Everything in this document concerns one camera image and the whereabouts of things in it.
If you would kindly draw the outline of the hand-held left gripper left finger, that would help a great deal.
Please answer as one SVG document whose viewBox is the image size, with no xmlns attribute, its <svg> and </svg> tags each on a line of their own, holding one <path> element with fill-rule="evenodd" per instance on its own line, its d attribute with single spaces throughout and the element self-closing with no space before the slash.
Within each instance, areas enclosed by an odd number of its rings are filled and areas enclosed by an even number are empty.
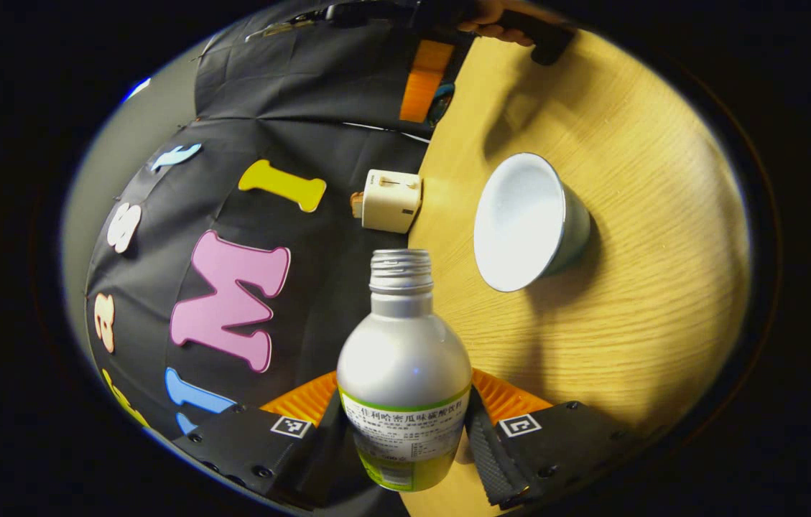
<svg viewBox="0 0 811 517">
<path fill-rule="evenodd" d="M 334 372 L 261 406 L 228 406 L 174 443 L 212 474 L 290 513 L 336 513 L 363 495 Z"/>
</svg>

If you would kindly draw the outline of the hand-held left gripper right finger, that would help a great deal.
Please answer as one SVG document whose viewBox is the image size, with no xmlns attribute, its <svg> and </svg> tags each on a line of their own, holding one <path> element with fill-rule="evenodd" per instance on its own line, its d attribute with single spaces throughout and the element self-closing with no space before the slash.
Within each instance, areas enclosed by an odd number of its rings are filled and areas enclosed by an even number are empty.
<svg viewBox="0 0 811 517">
<path fill-rule="evenodd" d="M 488 503 L 514 508 L 578 490 L 631 452 L 631 430 L 583 402 L 552 403 L 472 371 L 465 432 Z"/>
</svg>

